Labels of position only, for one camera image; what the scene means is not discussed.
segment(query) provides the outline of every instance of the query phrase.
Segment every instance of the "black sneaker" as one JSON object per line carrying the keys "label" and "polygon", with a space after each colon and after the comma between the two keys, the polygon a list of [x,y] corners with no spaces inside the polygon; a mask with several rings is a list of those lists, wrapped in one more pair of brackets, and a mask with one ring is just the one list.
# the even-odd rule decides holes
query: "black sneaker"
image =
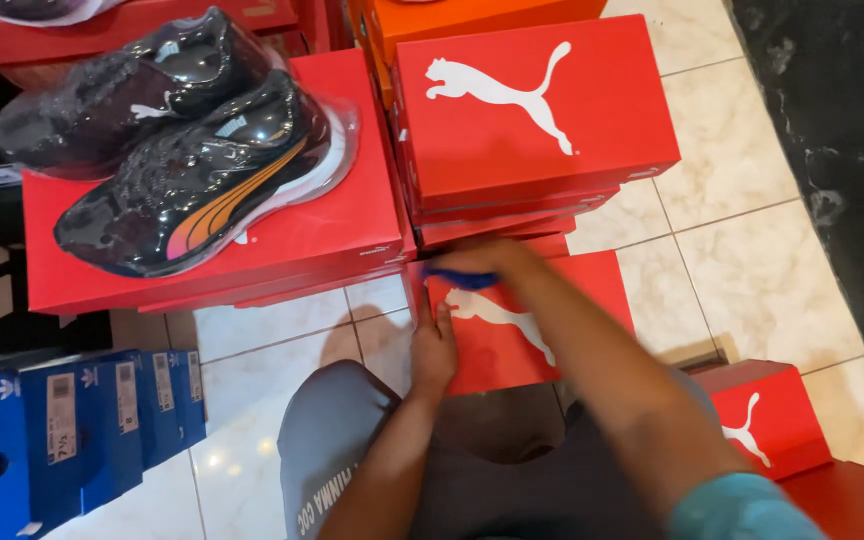
{"label": "black sneaker", "polygon": [[107,178],[139,142],[255,89],[269,69],[258,42],[210,7],[20,95],[0,112],[0,151],[55,178]]}
{"label": "black sneaker", "polygon": [[288,73],[143,143],[55,224],[58,246],[121,276],[188,270],[246,227],[331,190],[355,148],[347,124]]}
{"label": "black sneaker", "polygon": [[28,21],[61,19],[85,3],[85,0],[0,0],[0,18]]}

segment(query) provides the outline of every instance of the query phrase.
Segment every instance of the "plastic wrap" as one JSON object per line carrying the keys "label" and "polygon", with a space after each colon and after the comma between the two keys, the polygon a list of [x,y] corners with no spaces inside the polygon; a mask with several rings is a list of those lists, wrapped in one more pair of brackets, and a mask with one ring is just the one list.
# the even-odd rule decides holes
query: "plastic wrap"
{"label": "plastic wrap", "polygon": [[358,116],[273,69],[258,89],[143,143],[58,219],[55,241],[121,276],[185,272],[266,215],[335,188],[353,165]]}
{"label": "plastic wrap", "polygon": [[0,20],[22,26],[68,26],[126,0],[0,0]]}
{"label": "plastic wrap", "polygon": [[209,115],[284,66],[218,7],[73,67],[0,111],[6,159],[55,178],[108,178],[159,130]]}

